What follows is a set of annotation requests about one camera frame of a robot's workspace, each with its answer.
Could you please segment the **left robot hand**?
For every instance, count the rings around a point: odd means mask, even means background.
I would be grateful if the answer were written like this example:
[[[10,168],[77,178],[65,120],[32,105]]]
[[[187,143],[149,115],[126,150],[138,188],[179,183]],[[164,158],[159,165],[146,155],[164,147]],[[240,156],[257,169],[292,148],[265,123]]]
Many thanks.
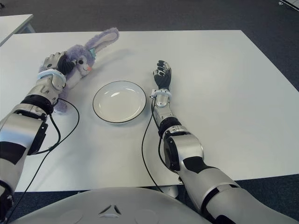
[[[54,69],[61,72],[63,75],[67,75],[74,69],[76,64],[77,61],[71,60],[67,56],[66,51],[57,52],[45,58],[43,64],[40,67],[40,71]]]

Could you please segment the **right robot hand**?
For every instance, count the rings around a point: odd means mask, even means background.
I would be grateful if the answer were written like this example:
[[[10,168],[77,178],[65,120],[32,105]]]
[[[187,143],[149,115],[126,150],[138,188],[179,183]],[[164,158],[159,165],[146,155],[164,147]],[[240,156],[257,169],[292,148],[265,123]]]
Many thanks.
[[[170,90],[171,74],[170,65],[166,61],[159,60],[156,70],[153,71],[153,77],[159,89]]]

